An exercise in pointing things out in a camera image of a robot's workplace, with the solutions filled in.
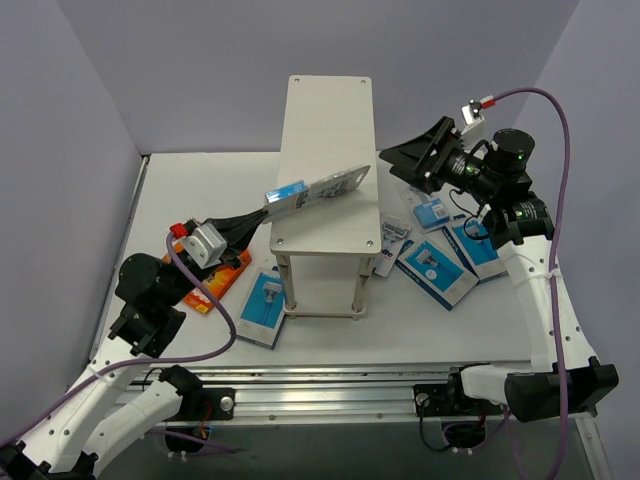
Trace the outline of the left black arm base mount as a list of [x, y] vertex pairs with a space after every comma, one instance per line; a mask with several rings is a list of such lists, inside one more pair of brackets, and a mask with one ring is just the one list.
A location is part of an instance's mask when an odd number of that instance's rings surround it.
[[229, 421], [234, 418], [235, 390], [228, 387], [204, 388], [187, 394], [176, 415], [179, 421]]

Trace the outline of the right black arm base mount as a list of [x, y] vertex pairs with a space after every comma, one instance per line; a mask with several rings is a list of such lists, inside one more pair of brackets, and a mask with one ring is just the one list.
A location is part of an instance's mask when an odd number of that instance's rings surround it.
[[443, 383], [415, 384], [412, 391], [417, 416], [479, 416], [482, 411], [477, 400], [465, 400]]

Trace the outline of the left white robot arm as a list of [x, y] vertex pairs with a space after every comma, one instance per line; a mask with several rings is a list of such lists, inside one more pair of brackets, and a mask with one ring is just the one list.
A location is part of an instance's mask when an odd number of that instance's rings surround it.
[[1, 444], [1, 471], [11, 479], [95, 479], [158, 422], [194, 417], [202, 384], [186, 364], [215, 358], [237, 337], [232, 317], [226, 343], [194, 357], [166, 358], [186, 315], [176, 306], [222, 267], [237, 268], [268, 212], [173, 225], [166, 259], [126, 258], [116, 296], [124, 303], [108, 336], [71, 388], [32, 424]]

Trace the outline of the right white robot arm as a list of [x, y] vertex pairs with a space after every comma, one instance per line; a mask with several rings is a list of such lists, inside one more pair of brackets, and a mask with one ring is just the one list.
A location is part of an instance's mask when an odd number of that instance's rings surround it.
[[449, 184], [488, 210], [482, 224], [524, 313], [529, 369], [462, 367], [443, 390], [455, 412], [479, 400], [508, 407], [521, 422], [589, 412], [619, 383], [615, 366], [601, 363], [586, 340], [564, 285], [557, 264], [560, 223], [526, 172], [534, 148], [532, 136], [512, 128], [468, 147], [453, 119], [442, 117], [379, 154], [409, 186], [433, 194]]

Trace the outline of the clear blue-card razor blister pack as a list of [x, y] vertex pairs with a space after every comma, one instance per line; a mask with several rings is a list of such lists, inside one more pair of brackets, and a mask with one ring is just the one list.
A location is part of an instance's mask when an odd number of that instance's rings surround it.
[[451, 220], [447, 208], [437, 195], [426, 194], [406, 183], [398, 182], [395, 187], [410, 219], [421, 233], [439, 229]]

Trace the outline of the Gillette SkinGuard blister pack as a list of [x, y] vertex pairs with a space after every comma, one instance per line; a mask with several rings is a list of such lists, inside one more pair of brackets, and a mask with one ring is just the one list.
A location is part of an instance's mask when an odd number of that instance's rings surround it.
[[412, 227], [403, 219], [392, 216], [381, 216], [381, 251], [375, 259], [373, 273], [386, 278], [408, 240]]

